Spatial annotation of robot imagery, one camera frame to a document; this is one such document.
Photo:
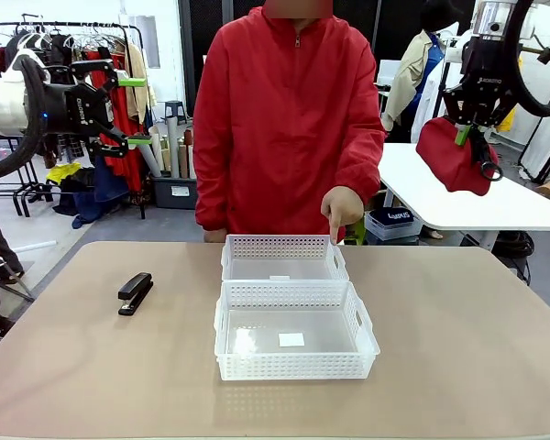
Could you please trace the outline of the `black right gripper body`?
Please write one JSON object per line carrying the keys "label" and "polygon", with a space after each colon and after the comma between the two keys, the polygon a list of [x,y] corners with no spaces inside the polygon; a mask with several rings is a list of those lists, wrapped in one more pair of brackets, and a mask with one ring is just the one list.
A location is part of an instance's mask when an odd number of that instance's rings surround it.
{"label": "black right gripper body", "polygon": [[511,38],[490,39],[473,36],[463,51],[463,74],[459,99],[461,111],[493,100],[492,111],[511,111],[516,100],[510,91],[505,56],[517,56],[517,41]]}

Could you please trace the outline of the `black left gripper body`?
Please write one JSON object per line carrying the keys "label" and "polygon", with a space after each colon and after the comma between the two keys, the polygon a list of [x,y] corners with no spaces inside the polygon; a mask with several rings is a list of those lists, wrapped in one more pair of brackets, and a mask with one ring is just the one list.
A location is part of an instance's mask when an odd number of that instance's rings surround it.
{"label": "black left gripper body", "polygon": [[115,82],[105,82],[100,88],[86,82],[45,84],[45,132],[114,138],[116,127],[109,94],[115,88]]}

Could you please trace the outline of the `red zipper pouch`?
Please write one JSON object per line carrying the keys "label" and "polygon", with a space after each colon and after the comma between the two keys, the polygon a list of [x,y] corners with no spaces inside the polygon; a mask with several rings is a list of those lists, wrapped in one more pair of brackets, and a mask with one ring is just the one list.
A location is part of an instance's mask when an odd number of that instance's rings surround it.
{"label": "red zipper pouch", "polygon": [[463,146],[455,143],[457,129],[448,117],[437,117],[422,128],[416,152],[450,193],[484,196],[503,178],[494,148],[477,126],[471,126]]}

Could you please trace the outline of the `black stapler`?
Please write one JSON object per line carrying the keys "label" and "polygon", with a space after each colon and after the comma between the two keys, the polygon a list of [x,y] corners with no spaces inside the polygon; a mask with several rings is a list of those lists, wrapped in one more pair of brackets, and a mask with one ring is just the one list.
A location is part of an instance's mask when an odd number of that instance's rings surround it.
{"label": "black stapler", "polygon": [[118,314],[132,316],[152,287],[153,279],[150,273],[140,272],[132,277],[118,290],[117,298],[122,302]]}

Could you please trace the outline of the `person's left forearm red sleeve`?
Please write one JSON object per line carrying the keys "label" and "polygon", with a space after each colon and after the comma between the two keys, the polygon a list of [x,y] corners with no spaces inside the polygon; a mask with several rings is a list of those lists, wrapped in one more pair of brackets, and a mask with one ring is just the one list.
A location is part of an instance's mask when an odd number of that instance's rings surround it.
{"label": "person's left forearm red sleeve", "polygon": [[363,204],[380,188],[384,140],[382,130],[351,127],[342,144],[334,184],[351,190]]}

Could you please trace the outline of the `person's left hand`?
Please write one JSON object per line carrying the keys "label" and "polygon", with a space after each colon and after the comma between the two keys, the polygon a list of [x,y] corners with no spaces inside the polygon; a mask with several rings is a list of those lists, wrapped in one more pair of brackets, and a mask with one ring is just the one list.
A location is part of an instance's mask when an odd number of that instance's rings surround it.
{"label": "person's left hand", "polygon": [[336,245],[340,229],[355,224],[363,217],[364,204],[350,188],[336,186],[324,195],[321,214],[328,221],[330,241]]}

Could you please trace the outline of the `yellow hanging garment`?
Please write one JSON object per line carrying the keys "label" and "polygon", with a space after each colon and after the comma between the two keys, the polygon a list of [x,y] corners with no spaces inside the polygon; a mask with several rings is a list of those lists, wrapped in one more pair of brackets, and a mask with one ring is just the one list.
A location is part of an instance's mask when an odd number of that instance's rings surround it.
{"label": "yellow hanging garment", "polygon": [[503,132],[503,133],[511,132],[516,113],[517,113],[517,106],[514,106],[513,109],[505,116],[502,122],[497,126],[497,131]]}

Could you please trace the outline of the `red hanging dress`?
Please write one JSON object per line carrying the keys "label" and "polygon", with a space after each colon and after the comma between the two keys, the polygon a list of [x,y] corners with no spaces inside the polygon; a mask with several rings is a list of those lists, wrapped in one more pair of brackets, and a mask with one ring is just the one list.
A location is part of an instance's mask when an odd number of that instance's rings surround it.
{"label": "red hanging dress", "polygon": [[[85,51],[82,54],[86,61],[111,59],[118,70],[125,69],[124,55],[111,55],[108,49]],[[110,93],[114,113],[114,124],[127,135],[140,134],[142,126],[127,114],[127,98],[124,87],[116,88]],[[131,192],[139,192],[142,188],[143,158],[138,149],[129,150],[123,159],[104,158],[106,165],[115,176],[123,177]]]}

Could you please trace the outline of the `black metal clothes rack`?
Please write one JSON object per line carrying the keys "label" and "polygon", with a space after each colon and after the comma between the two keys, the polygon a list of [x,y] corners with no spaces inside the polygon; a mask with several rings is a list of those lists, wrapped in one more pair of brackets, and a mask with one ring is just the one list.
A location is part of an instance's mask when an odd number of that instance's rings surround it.
{"label": "black metal clothes rack", "polygon": [[[138,111],[138,91],[148,78],[137,68],[130,26],[98,22],[28,22],[10,35],[0,72],[0,138],[19,138],[0,162],[0,178],[18,170],[57,137],[73,137],[123,182],[125,194],[143,204],[144,155],[151,137]],[[54,28],[70,33],[54,33]]]}

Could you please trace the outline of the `black tripod pole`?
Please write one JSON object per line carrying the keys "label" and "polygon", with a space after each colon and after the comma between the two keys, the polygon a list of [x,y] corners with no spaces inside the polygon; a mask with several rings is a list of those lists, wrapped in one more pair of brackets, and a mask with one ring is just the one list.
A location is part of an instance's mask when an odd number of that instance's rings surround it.
{"label": "black tripod pole", "polygon": [[438,95],[436,97],[435,104],[434,104],[433,118],[439,117],[444,92],[446,90],[446,83],[447,83],[449,70],[450,70],[450,62],[445,61],[444,62],[444,68],[443,68],[442,75],[441,75],[441,80],[440,80],[440,83],[438,85]]}

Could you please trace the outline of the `blue cloth on floor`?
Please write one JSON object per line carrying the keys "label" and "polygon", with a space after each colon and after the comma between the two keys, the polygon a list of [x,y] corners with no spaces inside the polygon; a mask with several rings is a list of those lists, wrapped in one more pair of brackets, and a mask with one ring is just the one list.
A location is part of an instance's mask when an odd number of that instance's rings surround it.
{"label": "blue cloth on floor", "polygon": [[79,229],[109,214],[129,196],[127,182],[114,175],[105,158],[95,157],[95,166],[81,168],[69,178],[76,215],[72,228]]}

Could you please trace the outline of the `black hanging garment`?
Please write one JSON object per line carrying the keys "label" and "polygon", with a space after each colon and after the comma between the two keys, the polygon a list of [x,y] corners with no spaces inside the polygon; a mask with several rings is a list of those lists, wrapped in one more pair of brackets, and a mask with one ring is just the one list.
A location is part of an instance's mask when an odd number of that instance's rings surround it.
{"label": "black hanging garment", "polygon": [[65,45],[70,37],[59,33],[42,34],[22,30],[15,34],[2,50],[5,72],[22,49],[33,51],[49,71],[52,83],[74,84],[70,70],[72,49]]}

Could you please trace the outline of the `mannequin in beige jacket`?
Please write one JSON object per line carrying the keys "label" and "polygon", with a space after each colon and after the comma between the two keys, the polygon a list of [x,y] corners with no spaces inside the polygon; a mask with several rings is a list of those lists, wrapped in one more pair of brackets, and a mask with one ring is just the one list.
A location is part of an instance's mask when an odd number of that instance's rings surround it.
{"label": "mannequin in beige jacket", "polygon": [[457,12],[450,0],[423,0],[422,30],[412,38],[401,58],[381,117],[388,142],[410,141],[413,120],[428,76],[445,56],[446,46],[440,33],[456,21]]}

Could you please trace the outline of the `white crate with dark cloth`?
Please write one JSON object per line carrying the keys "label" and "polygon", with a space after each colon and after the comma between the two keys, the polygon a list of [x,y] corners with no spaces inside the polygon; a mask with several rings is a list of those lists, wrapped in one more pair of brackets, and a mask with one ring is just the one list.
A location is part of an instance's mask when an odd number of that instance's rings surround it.
{"label": "white crate with dark cloth", "polygon": [[365,228],[381,241],[419,236],[423,224],[407,208],[382,207],[365,214]]}

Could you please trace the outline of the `white perforated plastic basket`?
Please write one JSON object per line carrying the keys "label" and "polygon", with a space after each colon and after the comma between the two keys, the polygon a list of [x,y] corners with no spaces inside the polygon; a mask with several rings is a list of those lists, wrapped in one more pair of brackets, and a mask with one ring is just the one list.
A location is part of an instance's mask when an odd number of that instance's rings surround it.
{"label": "white perforated plastic basket", "polygon": [[327,235],[229,235],[221,264],[224,281],[349,279],[340,248]]}
{"label": "white perforated plastic basket", "polygon": [[224,381],[364,380],[380,354],[348,280],[226,281],[214,330]]}

